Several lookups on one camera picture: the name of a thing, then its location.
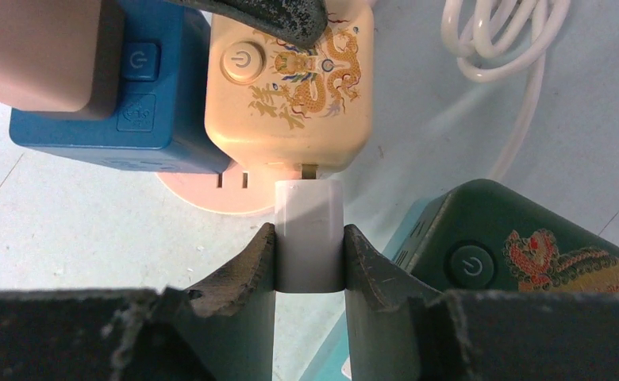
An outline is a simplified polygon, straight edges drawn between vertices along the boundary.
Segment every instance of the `blue power strip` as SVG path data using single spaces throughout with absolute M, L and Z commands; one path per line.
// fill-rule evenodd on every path
M 20 146 L 128 171 L 223 172 L 230 158 L 204 126 L 210 27 L 202 13 L 160 0 L 118 0 L 125 45 L 117 108 L 103 121 L 13 110 Z
M 416 201 L 406 216 L 403 218 L 398 229 L 386 244 L 382 254 L 394 260 L 394 257 L 403 246 L 406 238 L 414 229 L 417 219 L 431 200 L 421 199 Z M 326 337 L 317 354 L 309 363 L 309 366 L 300 378 L 301 381 L 345 381 L 347 378 L 342 374 L 342 366 L 349 356 L 349 341 L 347 338 L 347 315 L 337 321 L 333 329 Z

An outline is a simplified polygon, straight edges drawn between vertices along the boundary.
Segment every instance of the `pink round base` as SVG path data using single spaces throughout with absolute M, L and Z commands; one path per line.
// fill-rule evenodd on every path
M 159 172 L 170 191 L 200 209 L 219 214 L 263 214 L 275 207 L 275 183 L 300 179 L 300 172 L 245 171 L 234 164 L 222 174 Z

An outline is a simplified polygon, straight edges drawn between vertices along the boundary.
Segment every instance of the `tabletop surface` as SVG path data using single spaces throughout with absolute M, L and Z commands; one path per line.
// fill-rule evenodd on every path
M 442 2 L 375 7 L 375 123 L 342 179 L 345 222 L 382 249 L 406 211 L 486 175 L 525 77 L 474 84 L 440 39 Z M 619 246 L 619 6 L 573 2 L 539 109 L 504 184 Z M 152 173 L 14 146 L 0 105 L 0 289 L 186 287 L 236 255 L 271 214 L 227 217 Z M 296 380 L 344 311 L 342 294 L 277 296 L 275 377 Z

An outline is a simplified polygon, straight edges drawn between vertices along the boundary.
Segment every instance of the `worn black foam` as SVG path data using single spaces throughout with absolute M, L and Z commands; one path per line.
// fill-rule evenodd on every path
M 312 48 L 328 25 L 324 0 L 168 0 L 230 17 L 300 48 Z

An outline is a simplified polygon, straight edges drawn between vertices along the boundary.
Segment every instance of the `power button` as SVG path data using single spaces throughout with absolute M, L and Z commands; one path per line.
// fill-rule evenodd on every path
M 265 65 L 260 49 L 248 42 L 240 42 L 227 48 L 222 59 L 225 74 L 238 83 L 253 81 Z
M 494 261 L 485 249 L 468 244 L 452 253 L 450 271 L 458 286 L 480 289 L 492 280 Z
M 129 42 L 122 53 L 121 71 L 128 81 L 152 82 L 158 79 L 160 48 L 149 42 Z

